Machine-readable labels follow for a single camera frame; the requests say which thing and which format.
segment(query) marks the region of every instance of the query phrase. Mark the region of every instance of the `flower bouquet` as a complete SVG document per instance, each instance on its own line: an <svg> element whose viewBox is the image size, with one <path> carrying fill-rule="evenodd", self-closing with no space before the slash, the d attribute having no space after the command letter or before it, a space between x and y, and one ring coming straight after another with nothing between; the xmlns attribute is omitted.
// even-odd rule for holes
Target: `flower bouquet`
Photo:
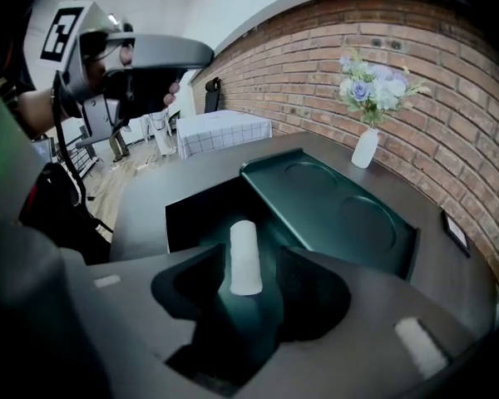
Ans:
<svg viewBox="0 0 499 399"><path fill-rule="evenodd" d="M361 111L360 120L369 125L360 136L351 159L356 166L365 169L377 150L376 127L383 122L384 114L407 106L405 99L408 96L430 90L423 81L411 85L405 77L408 74L405 66L402 71L394 71L387 66L367 63L356 51L351 51L351 56L341 57L339 62L342 73L346 74L340 83L341 100L350 111Z"/></svg>

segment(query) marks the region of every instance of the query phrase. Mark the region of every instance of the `dark countertop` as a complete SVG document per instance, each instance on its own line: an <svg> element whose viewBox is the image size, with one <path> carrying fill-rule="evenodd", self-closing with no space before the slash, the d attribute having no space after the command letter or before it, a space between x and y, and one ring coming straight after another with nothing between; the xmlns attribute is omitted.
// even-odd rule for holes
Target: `dark countertop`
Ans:
<svg viewBox="0 0 499 399"><path fill-rule="evenodd" d="M473 337L481 338L492 330L496 305L492 272L473 244L467 259L446 236L439 207L379 163L359 169L350 162L353 152L349 148L308 132L193 155L131 180L116 219L111 261L166 253L167 205L234 179L250 160L299 147L420 229L410 284L455 317Z"/></svg>

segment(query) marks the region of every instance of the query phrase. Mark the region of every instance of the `white vase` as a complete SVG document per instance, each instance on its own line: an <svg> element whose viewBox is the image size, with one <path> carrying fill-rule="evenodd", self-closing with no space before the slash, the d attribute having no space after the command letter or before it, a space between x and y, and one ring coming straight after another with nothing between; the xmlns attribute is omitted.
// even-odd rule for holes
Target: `white vase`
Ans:
<svg viewBox="0 0 499 399"><path fill-rule="evenodd" d="M379 130L369 127L358 140L357 147L351 157L351 162L361 169L365 169L372 161L379 144Z"/></svg>

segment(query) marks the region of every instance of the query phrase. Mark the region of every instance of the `dark green tray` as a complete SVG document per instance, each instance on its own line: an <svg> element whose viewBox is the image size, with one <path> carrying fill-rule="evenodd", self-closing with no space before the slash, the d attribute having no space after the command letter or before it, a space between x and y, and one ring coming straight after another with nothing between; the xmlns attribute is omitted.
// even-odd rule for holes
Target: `dark green tray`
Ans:
<svg viewBox="0 0 499 399"><path fill-rule="evenodd" d="M240 174L306 249L407 277L417 231L303 150L250 161Z"/></svg>

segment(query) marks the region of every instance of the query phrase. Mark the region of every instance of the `wooden floor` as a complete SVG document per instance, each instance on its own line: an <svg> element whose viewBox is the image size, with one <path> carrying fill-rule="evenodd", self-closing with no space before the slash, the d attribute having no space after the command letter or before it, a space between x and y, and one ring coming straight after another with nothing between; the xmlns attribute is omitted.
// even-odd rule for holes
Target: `wooden floor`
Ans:
<svg viewBox="0 0 499 399"><path fill-rule="evenodd" d="M100 155L102 160L94 164L83 177L87 196L95 197L93 201L87 201L89 211L111 229L115 226L116 213L126 182L138 173L153 170L179 159L177 153L161 156L153 138L148 143L142 141L131 145L129 150L130 156L113 163L115 156L111 149L107 149ZM100 227L98 231L111 241L111 233Z"/></svg>

